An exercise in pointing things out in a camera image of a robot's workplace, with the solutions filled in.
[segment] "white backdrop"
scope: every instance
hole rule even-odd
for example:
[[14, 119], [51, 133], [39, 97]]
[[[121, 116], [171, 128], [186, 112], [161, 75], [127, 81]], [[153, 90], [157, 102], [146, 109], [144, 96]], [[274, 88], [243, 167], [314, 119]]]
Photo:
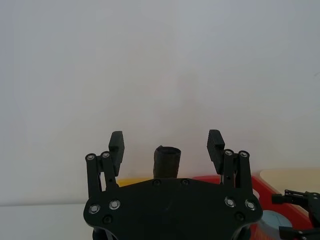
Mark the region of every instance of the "white backdrop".
[[84, 157], [123, 130], [120, 177], [215, 173], [209, 129], [253, 171], [319, 167], [320, 1], [2, 0], [0, 205], [87, 199]]

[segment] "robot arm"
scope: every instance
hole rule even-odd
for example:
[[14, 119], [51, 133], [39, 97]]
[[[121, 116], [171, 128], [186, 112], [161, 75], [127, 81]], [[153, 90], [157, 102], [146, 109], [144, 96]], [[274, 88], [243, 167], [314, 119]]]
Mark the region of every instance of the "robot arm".
[[116, 177], [125, 147], [122, 132], [114, 132], [109, 151], [85, 158], [89, 199], [83, 216], [94, 229], [93, 239], [248, 240], [250, 225], [262, 217], [252, 190], [250, 155], [224, 148], [220, 132], [210, 130], [207, 149], [220, 184], [176, 178], [181, 152], [160, 146], [154, 179], [119, 187]]

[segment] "black cylindrical object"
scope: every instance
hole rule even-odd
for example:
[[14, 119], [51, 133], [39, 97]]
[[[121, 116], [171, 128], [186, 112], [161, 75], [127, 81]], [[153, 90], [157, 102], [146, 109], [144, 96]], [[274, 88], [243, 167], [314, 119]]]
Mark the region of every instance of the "black cylindrical object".
[[159, 146], [154, 151], [153, 178], [177, 178], [181, 151], [172, 146]]

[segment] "light blue object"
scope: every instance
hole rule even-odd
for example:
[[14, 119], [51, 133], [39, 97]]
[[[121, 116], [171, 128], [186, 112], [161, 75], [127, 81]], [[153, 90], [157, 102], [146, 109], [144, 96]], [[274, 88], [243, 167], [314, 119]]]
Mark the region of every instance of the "light blue object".
[[275, 239], [281, 240], [279, 235], [279, 227], [292, 227], [291, 222], [278, 212], [264, 210], [261, 220], [258, 222], [258, 227], [264, 234]]

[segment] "beige surface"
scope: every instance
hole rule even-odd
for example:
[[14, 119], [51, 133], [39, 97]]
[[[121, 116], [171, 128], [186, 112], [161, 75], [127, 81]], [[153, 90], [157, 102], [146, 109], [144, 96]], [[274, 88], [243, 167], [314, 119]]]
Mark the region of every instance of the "beige surface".
[[260, 177], [282, 194], [285, 189], [320, 193], [320, 167], [268, 169]]

